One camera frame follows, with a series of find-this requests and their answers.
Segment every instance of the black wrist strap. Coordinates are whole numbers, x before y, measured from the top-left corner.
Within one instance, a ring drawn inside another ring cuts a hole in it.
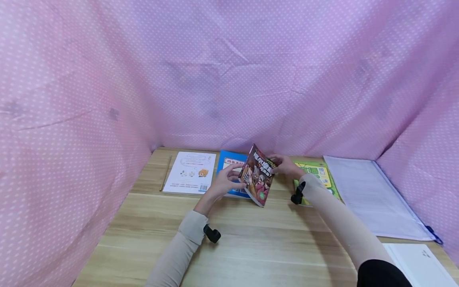
[[[212,228],[209,227],[209,224],[206,224],[203,229],[204,233],[206,234],[207,238],[213,243],[217,243],[217,241],[222,237],[220,232],[216,229],[212,230]]]
[[[306,186],[306,182],[303,181],[301,184],[297,186],[297,189],[295,190],[295,194],[291,196],[290,200],[294,204],[298,205],[301,204],[301,201],[303,200],[303,189]]]

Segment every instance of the white paper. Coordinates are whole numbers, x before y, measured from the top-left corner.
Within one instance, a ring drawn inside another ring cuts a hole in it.
[[[375,235],[434,240],[374,161],[324,159],[346,206]]]
[[[427,245],[385,243],[384,247],[413,287],[458,287]]]
[[[163,192],[203,194],[212,183],[214,153],[179,152]]]

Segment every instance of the pink curtain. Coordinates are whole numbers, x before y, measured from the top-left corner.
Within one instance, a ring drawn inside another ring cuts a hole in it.
[[[379,159],[459,264],[457,1],[0,1],[0,286],[70,286],[157,146]]]

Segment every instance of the cartoon illustration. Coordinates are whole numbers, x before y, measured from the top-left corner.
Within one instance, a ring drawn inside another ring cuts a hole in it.
[[[247,184],[247,194],[261,207],[265,205],[268,198],[273,180],[271,170],[276,166],[258,150],[256,145],[253,145],[240,173],[240,180]]]
[[[209,171],[208,171],[207,169],[201,169],[201,170],[198,172],[198,176],[199,176],[199,177],[206,177],[208,173],[209,173]]]

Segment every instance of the comic book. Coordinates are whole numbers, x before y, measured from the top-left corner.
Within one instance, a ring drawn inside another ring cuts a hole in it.
[[[314,174],[324,184],[326,189],[334,197],[336,197],[338,200],[344,203],[343,200],[341,199],[341,196],[338,190],[336,189],[336,185],[325,163],[315,163],[315,162],[293,162],[293,163],[296,164],[299,168],[301,168],[305,173]],[[299,182],[297,180],[293,180],[293,185],[295,188],[294,190],[297,189],[298,184]],[[306,199],[304,199],[304,197],[300,205],[312,206]]]
[[[260,207],[264,207],[269,189],[273,182],[273,168],[277,167],[254,144],[239,174],[239,181],[247,185],[245,188],[250,198]]]

